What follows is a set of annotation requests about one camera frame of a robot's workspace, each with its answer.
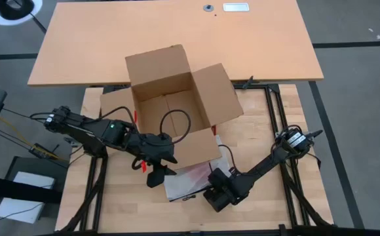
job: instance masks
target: cardboard box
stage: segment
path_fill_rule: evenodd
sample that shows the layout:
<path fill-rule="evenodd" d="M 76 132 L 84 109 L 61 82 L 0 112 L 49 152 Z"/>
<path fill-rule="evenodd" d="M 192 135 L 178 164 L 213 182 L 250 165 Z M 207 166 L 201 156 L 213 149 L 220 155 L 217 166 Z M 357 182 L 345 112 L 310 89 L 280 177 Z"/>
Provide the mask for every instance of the cardboard box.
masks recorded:
<path fill-rule="evenodd" d="M 181 45 L 128 56 L 126 64 L 131 87 L 102 95 L 103 114 L 126 106 L 134 112 L 141 133 L 159 134 L 163 115 L 182 109 L 190 116 L 190 133 L 174 146 L 178 164 L 163 164 L 177 170 L 221 157 L 211 127 L 243 114 L 221 64 L 191 72 Z M 130 120 L 125 110 L 109 118 Z M 173 141 L 186 129 L 187 118 L 178 112 L 168 115 L 162 126 Z"/>

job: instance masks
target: yellow cable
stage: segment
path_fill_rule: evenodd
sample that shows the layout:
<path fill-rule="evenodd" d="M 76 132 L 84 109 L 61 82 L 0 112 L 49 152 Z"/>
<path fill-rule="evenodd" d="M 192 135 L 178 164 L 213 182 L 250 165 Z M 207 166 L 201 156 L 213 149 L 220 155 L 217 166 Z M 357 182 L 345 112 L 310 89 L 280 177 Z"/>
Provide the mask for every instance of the yellow cable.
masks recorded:
<path fill-rule="evenodd" d="M 14 125 L 12 125 L 11 123 L 9 123 L 7 120 L 5 120 L 4 118 L 2 118 L 2 117 L 0 117 L 0 121 L 2 121 L 2 122 L 4 122 L 6 125 L 8 125 L 16 134 L 17 134 L 17 136 L 21 139 L 21 141 L 23 142 L 23 143 L 25 143 L 25 144 L 27 144 L 28 146 L 30 146 L 30 147 L 32 147 L 32 148 L 34 148 L 34 149 L 37 149 L 37 150 L 39 150 L 39 151 L 41 151 L 41 152 L 43 152 L 43 153 L 46 153 L 47 155 L 50 155 L 51 157 L 54 157 L 54 158 L 56 158 L 56 159 L 61 159 L 61 158 L 59 158 L 57 155 L 55 155 L 55 154 L 53 154 L 53 153 L 50 153 L 50 152 L 48 152 L 48 151 L 46 151 L 46 150 L 43 150 L 43 149 L 41 149 L 41 148 L 39 148 L 39 147 L 36 147 L 35 145 L 33 145 L 33 144 L 31 144 L 29 141 L 27 141 L 22 135 L 21 135 L 21 133 L 20 132 L 18 132 L 18 130 L 15 128 L 15 126 Z"/>

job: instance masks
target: wooden desk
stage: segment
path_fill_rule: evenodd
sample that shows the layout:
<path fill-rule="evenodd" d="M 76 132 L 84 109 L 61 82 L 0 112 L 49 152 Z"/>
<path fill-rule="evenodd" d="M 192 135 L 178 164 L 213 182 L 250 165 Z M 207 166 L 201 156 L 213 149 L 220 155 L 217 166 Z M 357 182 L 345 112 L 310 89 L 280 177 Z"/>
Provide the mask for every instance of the wooden desk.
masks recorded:
<path fill-rule="evenodd" d="M 307 130 L 296 86 L 281 85 L 280 90 L 289 125 L 297 124 Z M 101 93 L 102 88 L 86 90 L 83 115 L 98 116 Z M 244 115 L 219 125 L 217 132 L 222 142 L 233 150 L 238 168 L 248 170 L 270 153 L 273 135 L 264 92 L 237 90 L 237 94 Z M 196 199 L 169 203 L 164 186 L 148 188 L 146 175 L 130 168 L 132 160 L 127 153 L 109 151 L 99 232 L 276 229 L 278 224 L 290 227 L 279 168 L 257 181 L 248 198 L 239 205 L 227 206 L 217 213 L 202 193 Z M 69 168 L 56 229 L 64 227 L 82 203 L 89 165 L 90 157 L 84 156 Z M 306 198 L 323 219 L 332 222 L 316 160 L 306 155 L 299 161 L 298 169 Z M 301 219 L 299 209 L 297 218 Z"/>
<path fill-rule="evenodd" d="M 250 11 L 223 11 L 238 2 Z M 169 0 L 58 3 L 28 85 L 129 83 L 126 56 L 177 44 L 193 71 L 222 63 L 232 80 L 323 79 L 296 0 Z"/>

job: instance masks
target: wooden table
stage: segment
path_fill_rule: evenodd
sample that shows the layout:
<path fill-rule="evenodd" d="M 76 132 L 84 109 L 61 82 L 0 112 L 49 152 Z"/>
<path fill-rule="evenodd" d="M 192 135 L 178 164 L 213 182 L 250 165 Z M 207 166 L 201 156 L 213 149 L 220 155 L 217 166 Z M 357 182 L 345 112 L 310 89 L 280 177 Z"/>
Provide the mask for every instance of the wooden table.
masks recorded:
<path fill-rule="evenodd" d="M 296 86 L 280 85 L 280 91 L 289 125 L 297 124 L 307 130 Z M 83 115 L 98 116 L 101 93 L 102 88 L 86 90 L 81 110 Z M 238 168 L 244 171 L 270 153 L 273 135 L 264 91 L 237 90 L 237 94 L 244 115 L 219 125 L 217 132 L 222 142 L 233 150 Z M 290 228 L 279 168 L 274 168 L 257 181 L 247 199 L 217 213 L 202 193 L 198 193 L 196 199 L 169 203 L 164 186 L 148 188 L 146 175 L 130 168 L 132 160 L 133 157 L 125 152 L 109 150 L 100 216 L 101 233 L 276 229 L 278 224 Z M 64 227 L 82 203 L 89 165 L 90 157 L 84 156 L 69 168 L 56 229 Z M 323 219 L 332 222 L 316 160 L 306 155 L 299 161 L 298 169 L 306 198 Z M 89 219 L 94 214 L 93 208 L 94 205 Z M 297 218 L 301 219 L 299 209 Z"/>
<path fill-rule="evenodd" d="M 223 10 L 238 2 L 250 11 Z M 193 71 L 222 63 L 232 80 L 323 79 L 296 0 L 117 1 L 58 3 L 28 85 L 129 83 L 126 56 L 177 44 Z"/>

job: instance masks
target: red tab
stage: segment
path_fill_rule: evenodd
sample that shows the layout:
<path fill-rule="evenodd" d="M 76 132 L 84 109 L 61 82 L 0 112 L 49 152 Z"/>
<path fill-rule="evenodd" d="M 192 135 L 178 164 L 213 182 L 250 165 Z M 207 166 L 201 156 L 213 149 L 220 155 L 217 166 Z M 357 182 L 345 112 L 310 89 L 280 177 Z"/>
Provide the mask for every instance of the red tab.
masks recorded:
<path fill-rule="evenodd" d="M 216 125 L 212 126 L 212 132 L 216 135 Z"/>
<path fill-rule="evenodd" d="M 140 163 L 140 166 L 142 167 L 142 173 L 145 173 L 146 172 L 146 162 L 145 161 L 142 161 Z"/>

